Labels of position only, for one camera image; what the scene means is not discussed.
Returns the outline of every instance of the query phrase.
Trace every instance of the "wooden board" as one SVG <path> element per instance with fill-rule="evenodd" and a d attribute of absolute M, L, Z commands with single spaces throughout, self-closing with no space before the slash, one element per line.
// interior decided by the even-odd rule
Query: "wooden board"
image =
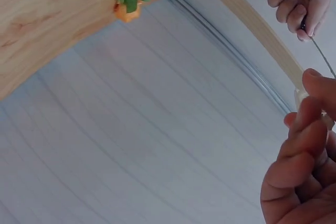
<path fill-rule="evenodd" d="M 0 0 L 0 100 L 54 57 L 113 22 L 113 5 L 114 0 Z"/>
<path fill-rule="evenodd" d="M 220 0 L 254 34 L 298 89 L 303 89 L 303 69 L 268 23 L 246 0 Z"/>

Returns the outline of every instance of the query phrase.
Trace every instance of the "fingernail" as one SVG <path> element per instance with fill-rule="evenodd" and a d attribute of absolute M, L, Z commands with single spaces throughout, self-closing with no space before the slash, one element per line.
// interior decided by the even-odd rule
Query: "fingernail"
<path fill-rule="evenodd" d="M 312 68 L 308 69 L 307 73 L 310 74 L 311 76 L 314 76 L 314 77 L 321 77 L 322 76 L 319 72 L 317 72 L 315 69 L 312 69 Z"/>
<path fill-rule="evenodd" d="M 296 114 L 295 123 L 297 125 L 301 125 L 301 122 L 302 122 L 302 113 L 300 112 L 299 108 L 298 113 Z"/>

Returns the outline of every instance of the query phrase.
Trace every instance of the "white wall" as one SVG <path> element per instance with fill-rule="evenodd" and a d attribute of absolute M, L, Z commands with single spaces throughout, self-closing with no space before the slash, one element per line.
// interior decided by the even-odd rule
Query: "white wall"
<path fill-rule="evenodd" d="M 262 223 L 285 137 L 275 106 L 162 0 L 0 102 L 0 220 Z"/>

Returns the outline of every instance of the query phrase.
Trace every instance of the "artificial flower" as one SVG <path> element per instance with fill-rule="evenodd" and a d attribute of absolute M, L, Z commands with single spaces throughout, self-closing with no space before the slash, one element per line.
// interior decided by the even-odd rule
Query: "artificial flower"
<path fill-rule="evenodd" d="M 114 15 L 116 18 L 120 19 L 123 22 L 131 22 L 135 18 L 139 18 L 141 14 L 141 5 L 142 1 L 138 0 L 138 7 L 135 12 L 127 13 L 127 7 L 125 4 L 116 3 L 114 6 Z"/>

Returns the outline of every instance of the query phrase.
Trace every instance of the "wood grain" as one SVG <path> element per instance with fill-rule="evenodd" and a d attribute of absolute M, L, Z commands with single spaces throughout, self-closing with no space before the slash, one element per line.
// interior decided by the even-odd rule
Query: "wood grain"
<path fill-rule="evenodd" d="M 221 0 L 254 34 L 298 89 L 303 69 L 267 22 L 246 0 Z"/>
<path fill-rule="evenodd" d="M 0 100 L 58 54 L 113 22 L 113 5 L 114 0 L 0 0 Z"/>

